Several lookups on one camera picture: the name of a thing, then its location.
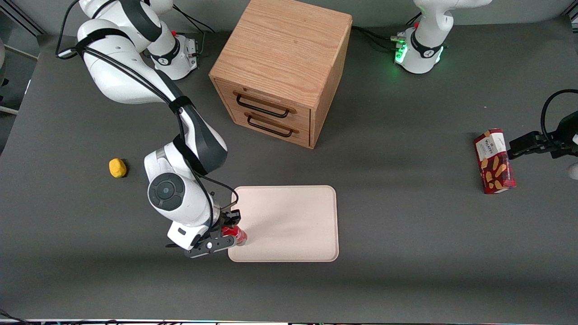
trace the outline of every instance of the black metal handle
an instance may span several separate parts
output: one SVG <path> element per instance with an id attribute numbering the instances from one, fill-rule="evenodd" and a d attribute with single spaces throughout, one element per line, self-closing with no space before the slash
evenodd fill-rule
<path id="1" fill-rule="evenodd" d="M 260 128 L 263 131 L 271 132 L 271 133 L 276 134 L 278 136 L 282 136 L 283 138 L 289 138 L 291 136 L 291 134 L 293 134 L 293 130 L 291 130 L 291 129 L 289 129 L 289 133 L 281 133 L 281 132 L 272 130 L 270 128 L 266 128 L 264 126 L 261 126 L 259 124 L 251 123 L 251 118 L 252 118 L 251 115 L 247 116 L 247 123 L 249 123 L 249 125 L 252 127 Z"/>
<path id="2" fill-rule="evenodd" d="M 256 111 L 258 111 L 258 112 L 264 113 L 264 114 L 268 114 L 268 115 L 271 115 L 271 116 L 278 117 L 278 118 L 280 118 L 280 119 L 284 119 L 284 118 L 287 117 L 287 115 L 289 115 L 289 110 L 288 110 L 288 109 L 285 110 L 285 113 L 283 113 L 283 114 L 278 114 L 278 113 L 275 113 L 275 112 L 270 112 L 270 111 L 268 111 L 268 110 L 266 110 L 266 109 L 263 109 L 263 108 L 259 108 L 259 107 L 256 107 L 256 106 L 253 106 L 253 105 L 250 105 L 250 104 L 246 104 L 246 103 L 244 103 L 244 102 L 241 102 L 241 94 L 238 94 L 238 95 L 237 95 L 237 104 L 239 104 L 239 105 L 241 105 L 241 106 L 243 106 L 243 107 L 245 107 L 245 108 L 249 108 L 249 109 L 256 110 Z"/>

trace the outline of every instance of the wooden drawer cabinet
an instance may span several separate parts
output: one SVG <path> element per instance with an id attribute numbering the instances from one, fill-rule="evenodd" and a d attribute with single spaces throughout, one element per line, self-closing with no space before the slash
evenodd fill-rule
<path id="1" fill-rule="evenodd" d="M 314 148 L 339 85 L 351 16 L 251 0 L 209 77 L 236 124 Z"/>

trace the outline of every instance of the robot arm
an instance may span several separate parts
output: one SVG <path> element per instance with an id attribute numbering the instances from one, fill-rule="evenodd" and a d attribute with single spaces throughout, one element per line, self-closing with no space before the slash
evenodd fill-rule
<path id="1" fill-rule="evenodd" d="M 443 42 L 454 26 L 450 10 L 476 8 L 492 0 L 414 0 L 422 13 L 419 26 L 410 27 L 393 36 L 401 41 L 395 62 L 411 73 L 429 72 L 439 62 Z"/>
<path id="2" fill-rule="evenodd" d="M 177 136 L 144 160 L 149 202 L 173 221 L 168 237 L 185 249 L 189 257 L 242 244 L 235 236 L 220 237 L 221 227 L 232 228 L 240 215 L 222 213 L 195 174 L 206 175 L 223 165 L 227 147 L 221 136 L 203 120 L 167 75 L 142 61 L 131 38 L 114 23 L 89 20 L 80 27 L 77 37 L 84 46 L 84 50 L 80 49 L 81 57 L 105 96 L 124 104 L 167 102 L 186 129 L 184 139 L 183 134 Z M 117 65 L 95 53 L 115 60 Z"/>
<path id="3" fill-rule="evenodd" d="M 138 53 L 148 49 L 155 68 L 179 80 L 197 68 L 197 44 L 173 35 L 158 14 L 169 11 L 172 0 L 80 0 L 92 19 L 108 20 L 128 35 Z"/>

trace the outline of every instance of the yellow sponge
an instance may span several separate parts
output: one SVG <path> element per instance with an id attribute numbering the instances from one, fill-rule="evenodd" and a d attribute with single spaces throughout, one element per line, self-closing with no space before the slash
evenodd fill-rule
<path id="1" fill-rule="evenodd" d="M 122 178 L 127 174 L 127 166 L 120 158 L 115 158 L 109 161 L 110 174 L 115 178 Z"/>

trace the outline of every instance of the table surface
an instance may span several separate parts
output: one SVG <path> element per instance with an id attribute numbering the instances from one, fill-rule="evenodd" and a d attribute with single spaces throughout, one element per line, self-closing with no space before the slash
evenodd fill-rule
<path id="1" fill-rule="evenodd" d="M 576 87 L 567 18 L 455 27 L 426 75 L 354 31 L 314 150 L 231 121 L 208 78 L 227 36 L 208 35 L 200 69 L 177 82 L 227 142 L 211 176 L 334 187 L 338 259 L 238 264 L 164 248 L 170 221 L 147 202 L 143 158 L 176 135 L 174 116 L 108 100 L 80 59 L 53 58 L 44 38 L 0 158 L 2 308 L 28 318 L 578 322 L 578 182 L 565 172 L 576 159 L 519 158 L 518 188 L 484 195 L 472 143 L 489 128 L 507 141 L 538 130 L 545 99 Z M 548 127 L 575 103 L 557 99 Z M 127 178 L 109 175 L 113 157 L 128 160 Z"/>

